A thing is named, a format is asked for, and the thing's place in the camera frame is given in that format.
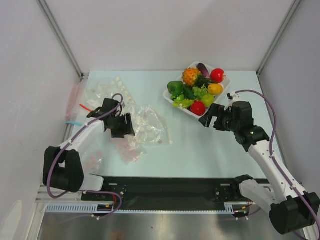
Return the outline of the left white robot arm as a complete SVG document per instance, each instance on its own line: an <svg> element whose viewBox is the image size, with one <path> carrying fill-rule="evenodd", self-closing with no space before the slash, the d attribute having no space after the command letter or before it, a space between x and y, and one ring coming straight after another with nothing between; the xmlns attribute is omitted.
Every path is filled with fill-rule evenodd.
<svg viewBox="0 0 320 240"><path fill-rule="evenodd" d="M122 111L121 100L105 98L102 106L87 115L85 123L74 136L45 150L42 182L48 191L51 188L67 193L92 191L99 200L109 197L110 187L104 184L104 178L85 173L81 156L97 137L108 130L112 138L135 136L131 114Z"/></svg>

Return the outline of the clear white-dotted zip bag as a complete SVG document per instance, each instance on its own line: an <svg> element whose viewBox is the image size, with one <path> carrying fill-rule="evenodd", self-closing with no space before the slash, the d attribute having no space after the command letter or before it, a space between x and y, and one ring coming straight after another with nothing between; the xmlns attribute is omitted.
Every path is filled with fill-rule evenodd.
<svg viewBox="0 0 320 240"><path fill-rule="evenodd" d="M135 143L148 146L173 144L165 119L151 106L130 105L128 113L132 119Z"/></svg>

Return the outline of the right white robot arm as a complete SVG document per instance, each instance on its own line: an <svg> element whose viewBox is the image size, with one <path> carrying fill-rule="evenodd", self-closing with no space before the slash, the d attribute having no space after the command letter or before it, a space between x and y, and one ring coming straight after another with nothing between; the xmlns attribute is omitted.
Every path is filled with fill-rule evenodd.
<svg viewBox="0 0 320 240"><path fill-rule="evenodd" d="M216 118L213 127L234 134L272 188L269 191L252 177L242 175L234 179L236 185L230 188L231 196L237 201L248 198L256 203L268 214L272 226L281 235L318 225L320 198L314 192L308 193L278 161L269 136L254 124L251 104L246 101L231 101L228 106L213 103L198 121L207 128L213 117Z"/></svg>

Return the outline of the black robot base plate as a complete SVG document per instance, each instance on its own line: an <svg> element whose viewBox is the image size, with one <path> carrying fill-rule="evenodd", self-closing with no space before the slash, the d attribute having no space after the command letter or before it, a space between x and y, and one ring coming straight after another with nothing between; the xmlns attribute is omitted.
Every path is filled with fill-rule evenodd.
<svg viewBox="0 0 320 240"><path fill-rule="evenodd" d="M128 211L222 211L225 202L246 202L236 178L104 177L100 194L86 193L82 201L113 200L107 192L120 195L116 201Z"/></svg>

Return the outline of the red toy tomato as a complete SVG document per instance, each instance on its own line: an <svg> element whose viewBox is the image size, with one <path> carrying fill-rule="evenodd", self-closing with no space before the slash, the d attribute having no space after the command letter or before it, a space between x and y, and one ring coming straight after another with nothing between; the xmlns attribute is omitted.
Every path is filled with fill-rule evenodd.
<svg viewBox="0 0 320 240"><path fill-rule="evenodd" d="M190 107L190 111L197 116L202 116L206 112L206 106L201 101L195 101Z"/></svg>

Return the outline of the green toy grape bunch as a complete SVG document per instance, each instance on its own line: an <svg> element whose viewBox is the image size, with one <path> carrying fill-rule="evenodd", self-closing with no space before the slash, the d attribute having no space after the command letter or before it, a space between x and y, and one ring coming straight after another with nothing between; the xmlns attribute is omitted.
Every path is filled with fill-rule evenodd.
<svg viewBox="0 0 320 240"><path fill-rule="evenodd" d="M194 95L196 96L197 99L201 99L203 95L208 94L208 89L206 88L205 85L203 85L202 87L197 87L194 86L192 88L192 91L194 93Z"/></svg>

